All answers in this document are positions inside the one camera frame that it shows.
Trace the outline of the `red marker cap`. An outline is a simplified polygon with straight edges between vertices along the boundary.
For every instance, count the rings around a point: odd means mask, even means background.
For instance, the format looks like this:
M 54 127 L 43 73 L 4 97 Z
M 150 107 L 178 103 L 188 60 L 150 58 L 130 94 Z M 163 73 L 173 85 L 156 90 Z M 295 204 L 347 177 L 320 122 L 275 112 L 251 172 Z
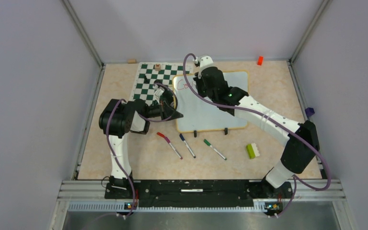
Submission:
M 162 137 L 162 138 L 165 138 L 165 135 L 162 134 L 162 133 L 160 133 L 160 132 L 157 132 L 157 135 L 160 136 L 160 137 Z

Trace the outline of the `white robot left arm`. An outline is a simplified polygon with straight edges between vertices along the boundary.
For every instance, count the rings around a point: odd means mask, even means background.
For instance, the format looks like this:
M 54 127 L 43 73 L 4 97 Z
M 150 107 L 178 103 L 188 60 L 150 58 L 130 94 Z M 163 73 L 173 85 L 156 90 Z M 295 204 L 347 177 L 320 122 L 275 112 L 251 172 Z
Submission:
M 128 138 L 130 133 L 145 135 L 153 118 L 170 121 L 183 118 L 183 114 L 168 99 L 152 105 L 142 99 L 125 102 L 111 99 L 99 117 L 99 128 L 106 136 L 112 162 L 111 175 L 107 189 L 116 189 L 123 198 L 134 193 L 132 169 L 128 160 Z

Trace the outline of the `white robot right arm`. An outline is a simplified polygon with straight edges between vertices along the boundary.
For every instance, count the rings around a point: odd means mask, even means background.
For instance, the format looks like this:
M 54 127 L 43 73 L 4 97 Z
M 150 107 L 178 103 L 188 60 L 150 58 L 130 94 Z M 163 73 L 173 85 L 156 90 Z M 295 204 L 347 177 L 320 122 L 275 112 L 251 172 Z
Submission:
M 290 120 L 268 109 L 247 91 L 229 86 L 217 67 L 196 72 L 193 79 L 199 98 L 210 99 L 220 110 L 258 126 L 284 146 L 279 162 L 264 176 L 265 196 L 279 194 L 283 183 L 302 173 L 315 157 L 319 143 L 314 123 Z

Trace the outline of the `purple capped marker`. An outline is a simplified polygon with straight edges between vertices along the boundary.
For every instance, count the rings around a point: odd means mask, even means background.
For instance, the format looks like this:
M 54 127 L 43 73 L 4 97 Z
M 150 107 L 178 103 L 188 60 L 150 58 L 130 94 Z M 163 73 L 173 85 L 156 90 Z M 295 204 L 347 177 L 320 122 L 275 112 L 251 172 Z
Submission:
M 182 160 L 183 157 L 181 156 L 181 154 L 178 152 L 178 150 L 174 147 L 174 145 L 171 143 L 171 141 L 167 138 L 164 137 L 164 139 L 166 140 L 166 142 L 170 145 L 170 147 L 172 148 L 172 150 L 175 152 L 175 154 Z

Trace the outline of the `blue capped marker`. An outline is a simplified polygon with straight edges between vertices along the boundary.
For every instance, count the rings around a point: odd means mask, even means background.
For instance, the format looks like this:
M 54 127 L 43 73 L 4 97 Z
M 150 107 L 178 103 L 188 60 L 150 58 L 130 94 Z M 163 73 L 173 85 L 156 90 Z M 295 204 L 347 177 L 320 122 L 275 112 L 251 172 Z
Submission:
M 193 150 L 191 149 L 191 147 L 189 146 L 189 144 L 187 143 L 187 141 L 185 140 L 183 134 L 179 134 L 180 139 L 182 140 L 182 142 L 185 144 L 185 146 L 187 147 L 187 149 L 189 150 L 190 154 L 192 155 L 192 157 L 195 159 L 196 155 L 193 152 Z

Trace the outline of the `wooden chess piece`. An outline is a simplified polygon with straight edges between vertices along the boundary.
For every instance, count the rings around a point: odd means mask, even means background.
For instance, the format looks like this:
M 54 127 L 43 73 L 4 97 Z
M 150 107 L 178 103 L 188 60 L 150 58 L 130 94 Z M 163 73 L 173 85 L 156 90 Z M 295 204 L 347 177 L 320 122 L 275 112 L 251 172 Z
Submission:
M 156 64 L 156 65 L 154 66 L 154 69 L 155 69 L 156 71 L 160 71 L 160 70 L 161 70 L 161 64 Z

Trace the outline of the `green capped marker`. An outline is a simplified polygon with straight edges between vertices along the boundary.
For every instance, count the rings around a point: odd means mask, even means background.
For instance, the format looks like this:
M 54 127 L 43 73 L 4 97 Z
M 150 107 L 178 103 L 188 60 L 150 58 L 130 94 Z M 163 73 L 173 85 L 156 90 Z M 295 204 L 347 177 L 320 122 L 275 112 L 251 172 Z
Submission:
M 210 148 L 212 148 L 223 160 L 227 160 L 227 158 L 219 151 L 217 150 L 208 140 L 204 139 L 204 143 L 208 145 Z

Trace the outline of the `orange block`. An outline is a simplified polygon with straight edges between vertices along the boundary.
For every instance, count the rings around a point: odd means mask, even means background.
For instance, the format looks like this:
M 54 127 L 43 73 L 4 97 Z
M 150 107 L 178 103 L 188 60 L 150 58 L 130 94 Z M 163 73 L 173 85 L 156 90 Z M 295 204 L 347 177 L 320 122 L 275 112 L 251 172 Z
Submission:
M 258 66 L 261 66 L 263 64 L 263 61 L 264 61 L 264 57 L 263 56 L 260 56 L 257 60 L 257 65 Z

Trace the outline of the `small wooden block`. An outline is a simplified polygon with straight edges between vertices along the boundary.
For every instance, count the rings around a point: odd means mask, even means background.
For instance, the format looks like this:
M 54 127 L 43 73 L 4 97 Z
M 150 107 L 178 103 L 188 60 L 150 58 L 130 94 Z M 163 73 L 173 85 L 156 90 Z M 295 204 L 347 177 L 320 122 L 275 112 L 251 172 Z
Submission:
M 127 60 L 127 63 L 128 64 L 135 64 L 137 62 L 137 60 L 136 59 L 128 59 Z

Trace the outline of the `green white lego brick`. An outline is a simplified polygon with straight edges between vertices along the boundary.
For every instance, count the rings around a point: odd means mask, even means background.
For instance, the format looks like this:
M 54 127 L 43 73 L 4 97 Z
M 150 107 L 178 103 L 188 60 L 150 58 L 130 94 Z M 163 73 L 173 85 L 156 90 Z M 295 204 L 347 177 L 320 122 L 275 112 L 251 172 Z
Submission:
M 254 159 L 260 156 L 260 152 L 256 143 L 246 145 L 246 152 L 248 154 L 249 159 Z

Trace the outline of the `purple block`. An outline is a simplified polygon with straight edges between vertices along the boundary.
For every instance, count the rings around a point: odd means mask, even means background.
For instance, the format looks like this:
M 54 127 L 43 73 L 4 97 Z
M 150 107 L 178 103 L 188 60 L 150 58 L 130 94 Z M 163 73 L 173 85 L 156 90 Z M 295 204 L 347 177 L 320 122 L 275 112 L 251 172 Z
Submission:
M 315 114 L 315 110 L 312 107 L 308 107 L 305 109 L 305 114 L 309 118 Z

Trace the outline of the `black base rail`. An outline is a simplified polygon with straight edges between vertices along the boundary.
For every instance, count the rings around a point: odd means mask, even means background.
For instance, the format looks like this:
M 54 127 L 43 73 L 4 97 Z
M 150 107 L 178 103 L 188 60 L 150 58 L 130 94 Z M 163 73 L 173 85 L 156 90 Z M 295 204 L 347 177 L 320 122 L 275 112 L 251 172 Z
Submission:
M 139 207 L 221 208 L 252 207 L 258 199 L 289 199 L 292 188 L 285 182 L 274 188 L 265 180 L 127 180 L 111 178 L 106 199 L 137 200 Z

